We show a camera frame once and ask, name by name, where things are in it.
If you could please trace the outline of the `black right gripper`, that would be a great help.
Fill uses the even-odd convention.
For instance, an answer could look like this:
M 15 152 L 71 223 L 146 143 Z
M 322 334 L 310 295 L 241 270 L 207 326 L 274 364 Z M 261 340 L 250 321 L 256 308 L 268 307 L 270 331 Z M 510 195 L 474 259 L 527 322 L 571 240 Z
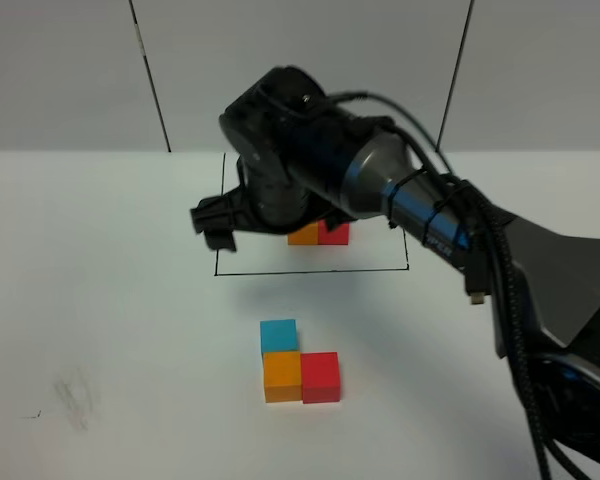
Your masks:
M 196 233 L 215 252 L 236 252 L 233 232 L 283 235 L 323 220 L 330 230 L 350 222 L 339 206 L 331 179 L 303 165 L 291 165 L 290 177 L 275 179 L 240 157 L 239 192 L 202 199 L 190 210 Z

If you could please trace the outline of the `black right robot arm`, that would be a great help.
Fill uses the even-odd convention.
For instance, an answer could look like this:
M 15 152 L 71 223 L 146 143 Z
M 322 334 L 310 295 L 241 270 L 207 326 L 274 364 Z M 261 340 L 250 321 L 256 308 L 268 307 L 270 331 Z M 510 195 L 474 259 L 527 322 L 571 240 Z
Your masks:
M 497 352 L 527 358 L 546 435 L 600 463 L 600 239 L 495 206 L 391 118 L 347 111 L 351 99 L 294 66 L 248 88 L 219 118 L 239 184 L 200 201 L 195 231 L 231 251 L 238 231 L 386 219 L 459 271 L 469 296 L 491 297 Z

